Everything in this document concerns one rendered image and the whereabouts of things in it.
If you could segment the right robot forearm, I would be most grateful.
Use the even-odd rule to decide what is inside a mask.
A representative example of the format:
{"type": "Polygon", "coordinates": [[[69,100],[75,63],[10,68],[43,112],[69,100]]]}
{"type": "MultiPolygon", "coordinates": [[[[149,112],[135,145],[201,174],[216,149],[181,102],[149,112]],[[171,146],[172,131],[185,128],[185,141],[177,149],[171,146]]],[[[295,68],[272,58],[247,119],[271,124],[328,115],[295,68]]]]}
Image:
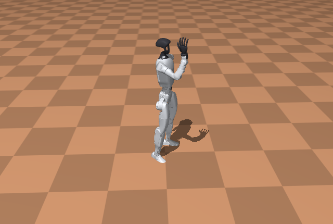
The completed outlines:
{"type": "Polygon", "coordinates": [[[188,59],[186,59],[186,56],[182,56],[181,63],[177,69],[177,71],[174,74],[175,79],[179,79],[182,73],[185,72],[186,65],[188,64],[188,59]]]}

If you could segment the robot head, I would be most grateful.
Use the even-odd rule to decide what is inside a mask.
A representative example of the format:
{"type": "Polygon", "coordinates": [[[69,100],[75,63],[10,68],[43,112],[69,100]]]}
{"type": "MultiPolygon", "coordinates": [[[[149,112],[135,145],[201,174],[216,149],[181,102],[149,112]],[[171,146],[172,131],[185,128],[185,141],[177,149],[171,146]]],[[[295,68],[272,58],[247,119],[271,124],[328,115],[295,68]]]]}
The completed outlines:
{"type": "Polygon", "coordinates": [[[165,58],[162,58],[162,59],[168,59],[167,54],[169,54],[169,52],[170,52],[170,47],[169,47],[170,42],[171,41],[166,38],[160,38],[157,40],[156,46],[164,49],[164,51],[161,52],[158,59],[162,58],[163,56],[165,56],[165,58]],[[166,49],[166,47],[168,47],[168,50],[166,49]]]}

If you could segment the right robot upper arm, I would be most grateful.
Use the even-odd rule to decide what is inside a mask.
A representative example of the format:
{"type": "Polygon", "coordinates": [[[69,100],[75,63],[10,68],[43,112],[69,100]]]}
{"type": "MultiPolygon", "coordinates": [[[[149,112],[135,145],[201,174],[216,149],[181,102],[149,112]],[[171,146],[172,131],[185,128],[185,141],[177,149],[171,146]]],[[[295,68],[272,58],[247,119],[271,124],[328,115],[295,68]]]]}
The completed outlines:
{"type": "Polygon", "coordinates": [[[174,78],[175,73],[171,69],[166,67],[164,63],[161,63],[161,62],[158,62],[156,70],[161,73],[164,73],[165,75],[169,76],[170,78],[172,78],[174,80],[179,80],[182,77],[182,75],[181,75],[179,79],[175,79],[174,78]]]}

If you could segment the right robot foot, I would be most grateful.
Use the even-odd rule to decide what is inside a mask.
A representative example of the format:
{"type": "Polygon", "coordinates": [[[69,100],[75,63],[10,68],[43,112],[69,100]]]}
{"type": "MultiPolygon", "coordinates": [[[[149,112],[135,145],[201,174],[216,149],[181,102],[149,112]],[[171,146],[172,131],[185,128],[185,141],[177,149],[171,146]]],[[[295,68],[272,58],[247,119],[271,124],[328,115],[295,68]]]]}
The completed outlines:
{"type": "Polygon", "coordinates": [[[152,152],[151,156],[152,156],[154,159],[156,159],[158,162],[160,162],[160,163],[165,163],[165,162],[166,162],[166,160],[165,160],[164,158],[162,158],[161,155],[158,155],[158,157],[157,157],[157,156],[155,155],[155,152],[152,152]]]}

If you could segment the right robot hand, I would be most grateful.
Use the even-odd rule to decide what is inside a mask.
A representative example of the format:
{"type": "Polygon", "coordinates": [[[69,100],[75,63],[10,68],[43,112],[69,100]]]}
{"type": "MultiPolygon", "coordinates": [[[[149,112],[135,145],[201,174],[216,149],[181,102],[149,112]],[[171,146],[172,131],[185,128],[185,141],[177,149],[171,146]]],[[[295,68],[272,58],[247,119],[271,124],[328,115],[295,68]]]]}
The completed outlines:
{"type": "MultiPolygon", "coordinates": [[[[183,37],[184,38],[184,37],[183,37]]],[[[184,39],[184,44],[183,44],[183,38],[182,38],[182,41],[181,41],[181,38],[179,40],[179,43],[177,42],[177,46],[178,46],[178,49],[180,50],[181,53],[181,57],[182,56],[186,56],[186,59],[188,59],[188,53],[187,53],[187,43],[188,43],[188,39],[186,41],[186,45],[185,45],[185,40],[186,38],[184,39]],[[180,44],[180,46],[179,46],[180,44]]]]}

